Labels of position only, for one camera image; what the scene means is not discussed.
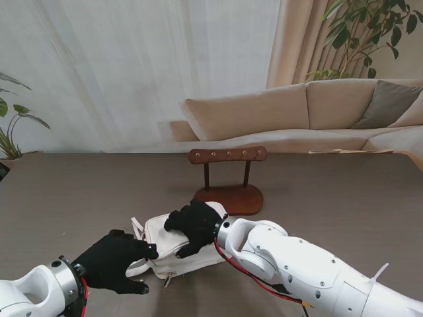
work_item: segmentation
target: wooden stand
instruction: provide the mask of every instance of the wooden stand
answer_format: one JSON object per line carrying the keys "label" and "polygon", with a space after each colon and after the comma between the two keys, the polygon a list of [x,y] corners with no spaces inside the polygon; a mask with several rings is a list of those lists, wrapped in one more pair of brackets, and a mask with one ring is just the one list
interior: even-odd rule
{"label": "wooden stand", "polygon": [[[194,195],[200,201],[217,201],[221,203],[228,215],[254,215],[263,207],[261,191],[248,184],[251,161],[264,161],[267,157],[265,147],[250,147],[244,149],[200,150],[193,149],[188,155],[192,164],[204,164],[204,187]],[[244,160],[244,182],[240,185],[217,186],[209,185],[209,163]]]}

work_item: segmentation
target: white handbag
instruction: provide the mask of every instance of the white handbag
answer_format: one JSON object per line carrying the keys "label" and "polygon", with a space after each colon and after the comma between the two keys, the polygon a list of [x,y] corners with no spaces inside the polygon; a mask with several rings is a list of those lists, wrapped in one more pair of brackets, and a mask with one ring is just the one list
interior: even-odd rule
{"label": "white handbag", "polygon": [[[211,201],[207,204],[215,209],[222,218],[226,214],[225,208],[220,203]],[[137,239],[155,243],[159,257],[148,262],[145,260],[134,262],[126,271],[126,276],[131,277],[144,273],[151,267],[159,279],[168,279],[224,261],[216,252],[213,244],[204,246],[193,256],[178,259],[175,254],[189,241],[183,233],[178,231],[167,232],[163,228],[168,216],[169,214],[152,218],[145,223],[144,227],[140,225],[137,219],[131,218]]]}

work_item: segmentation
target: table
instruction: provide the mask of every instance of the table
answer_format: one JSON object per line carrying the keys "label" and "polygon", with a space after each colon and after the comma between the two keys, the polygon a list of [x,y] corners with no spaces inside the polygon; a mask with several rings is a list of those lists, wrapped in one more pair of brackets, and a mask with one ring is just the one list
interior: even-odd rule
{"label": "table", "polygon": [[[241,162],[210,166],[213,184],[236,184]],[[17,279],[64,254],[73,260],[110,229],[132,231],[187,204],[202,185],[186,155],[36,154],[0,183],[0,279]],[[250,183],[275,221],[379,281],[423,300],[423,173],[406,155],[270,154]],[[228,264],[172,279],[151,272],[148,295],[91,290],[93,316],[302,316],[302,309],[257,287]],[[325,316],[316,310],[310,316]]]}

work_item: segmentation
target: red cable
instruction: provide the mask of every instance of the red cable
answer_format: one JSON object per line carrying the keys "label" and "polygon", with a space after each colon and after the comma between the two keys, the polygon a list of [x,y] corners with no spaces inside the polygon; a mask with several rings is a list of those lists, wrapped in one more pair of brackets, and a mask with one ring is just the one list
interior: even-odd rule
{"label": "red cable", "polygon": [[87,301],[85,303],[85,306],[82,308],[81,317],[85,317],[85,309],[87,308],[87,303],[88,303],[88,285],[87,285],[87,281],[85,281],[83,277],[81,277],[81,281],[82,281],[82,284],[84,285],[84,290],[85,290],[84,298]]}
{"label": "red cable", "polygon": [[[219,247],[219,244],[217,243],[217,238],[215,238],[215,246],[216,246],[217,252],[219,252],[219,254],[221,256],[224,255],[223,252],[222,252],[222,250],[221,250],[221,248]],[[270,294],[275,295],[277,297],[280,297],[281,299],[289,300],[291,302],[296,302],[297,304],[303,304],[303,301],[302,300],[293,299],[293,298],[291,298],[289,296],[284,296],[284,295],[281,295],[281,294],[278,294],[278,293],[272,291],[271,289],[268,289],[262,283],[260,283],[260,281],[251,272],[248,272],[245,268],[239,266],[238,264],[236,264],[234,261],[232,261],[228,257],[224,256],[223,258],[227,262],[229,262],[230,264],[232,264],[233,266],[235,266],[237,269],[239,269],[240,271],[242,271],[244,274],[247,274],[248,276],[250,276],[254,280],[254,282],[256,282],[265,291],[268,291]]]}

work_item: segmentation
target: beige sofa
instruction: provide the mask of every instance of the beige sofa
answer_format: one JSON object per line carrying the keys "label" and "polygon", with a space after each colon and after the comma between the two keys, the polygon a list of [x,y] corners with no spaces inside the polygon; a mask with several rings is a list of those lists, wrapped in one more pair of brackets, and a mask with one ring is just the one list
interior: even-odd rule
{"label": "beige sofa", "polygon": [[[423,79],[388,81],[423,87]],[[187,121],[171,122],[178,143],[166,151],[255,145],[273,153],[396,149],[423,159],[423,126],[350,129],[369,106],[375,85],[374,79],[340,79],[187,99],[182,105]]]}

